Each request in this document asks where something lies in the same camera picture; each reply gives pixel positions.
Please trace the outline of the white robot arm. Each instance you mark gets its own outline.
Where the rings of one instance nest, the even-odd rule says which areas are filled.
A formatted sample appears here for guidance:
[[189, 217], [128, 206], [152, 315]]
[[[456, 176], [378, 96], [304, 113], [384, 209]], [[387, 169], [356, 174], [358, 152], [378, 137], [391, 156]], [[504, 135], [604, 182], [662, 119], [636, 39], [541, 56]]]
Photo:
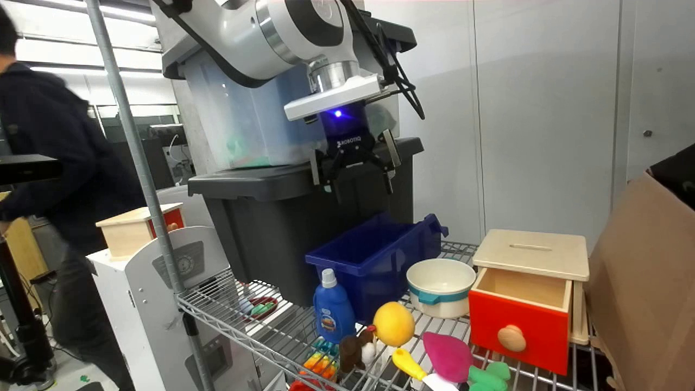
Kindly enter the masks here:
[[243, 87], [306, 70], [308, 93], [289, 100], [289, 122], [317, 119], [328, 148], [311, 159], [313, 182], [378, 167], [391, 187], [402, 159], [391, 130], [374, 133], [367, 106], [402, 93], [424, 115], [397, 54], [417, 46], [408, 26], [378, 20], [354, 0], [152, 0], [226, 76]]

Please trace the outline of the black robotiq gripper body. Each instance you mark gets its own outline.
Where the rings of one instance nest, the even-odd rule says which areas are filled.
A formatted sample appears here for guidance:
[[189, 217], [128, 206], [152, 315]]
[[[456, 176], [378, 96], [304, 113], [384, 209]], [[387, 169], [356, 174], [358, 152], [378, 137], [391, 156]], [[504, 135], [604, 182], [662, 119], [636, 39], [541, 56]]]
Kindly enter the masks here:
[[328, 141], [326, 154], [339, 163], [339, 172], [352, 165], [369, 163], [384, 169], [387, 163], [376, 154], [376, 139], [367, 126], [363, 104], [348, 104], [319, 115]]

